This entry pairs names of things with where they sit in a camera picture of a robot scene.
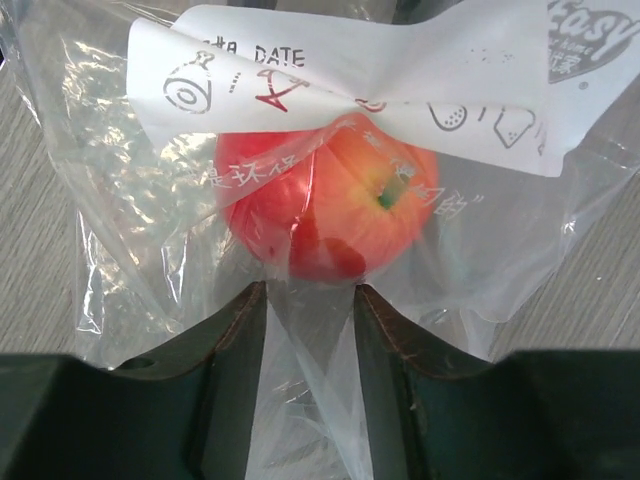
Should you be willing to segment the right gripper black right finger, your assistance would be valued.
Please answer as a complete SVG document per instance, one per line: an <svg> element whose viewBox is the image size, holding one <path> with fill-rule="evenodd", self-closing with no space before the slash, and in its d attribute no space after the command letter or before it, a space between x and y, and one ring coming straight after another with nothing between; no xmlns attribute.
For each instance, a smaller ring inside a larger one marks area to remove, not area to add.
<svg viewBox="0 0 640 480"><path fill-rule="evenodd" d="M377 479L635 479L639 354L529 350L495 362L398 312L353 300Z"/></svg>

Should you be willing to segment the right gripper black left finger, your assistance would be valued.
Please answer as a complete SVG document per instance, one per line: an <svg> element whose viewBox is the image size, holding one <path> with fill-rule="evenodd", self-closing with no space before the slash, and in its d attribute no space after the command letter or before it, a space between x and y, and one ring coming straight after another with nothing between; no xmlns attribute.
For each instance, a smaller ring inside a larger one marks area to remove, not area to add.
<svg viewBox="0 0 640 480"><path fill-rule="evenodd" d="M5 479L241 479L247 471L267 292L108 370L71 355L1 358Z"/></svg>

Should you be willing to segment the red yellow fake apple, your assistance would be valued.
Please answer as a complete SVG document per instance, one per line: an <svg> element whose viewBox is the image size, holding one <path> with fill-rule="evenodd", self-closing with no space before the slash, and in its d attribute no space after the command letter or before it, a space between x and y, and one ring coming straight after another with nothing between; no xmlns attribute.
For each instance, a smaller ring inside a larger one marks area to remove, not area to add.
<svg viewBox="0 0 640 480"><path fill-rule="evenodd" d="M310 131L222 134L215 167L232 234L292 277L359 279L394 262L434 212L435 152L385 134L362 114Z"/></svg>

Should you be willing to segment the clear zip top bag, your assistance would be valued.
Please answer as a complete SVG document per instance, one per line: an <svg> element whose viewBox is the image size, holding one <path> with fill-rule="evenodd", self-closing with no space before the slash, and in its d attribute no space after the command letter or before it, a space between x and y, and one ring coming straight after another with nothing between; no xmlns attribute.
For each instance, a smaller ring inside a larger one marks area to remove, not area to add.
<svg viewBox="0 0 640 480"><path fill-rule="evenodd" d="M249 479L372 476L353 310L370 283L480 355L637 158L590 149L639 74L635 1L5 1L50 158L115 261L106 364L253 280Z"/></svg>

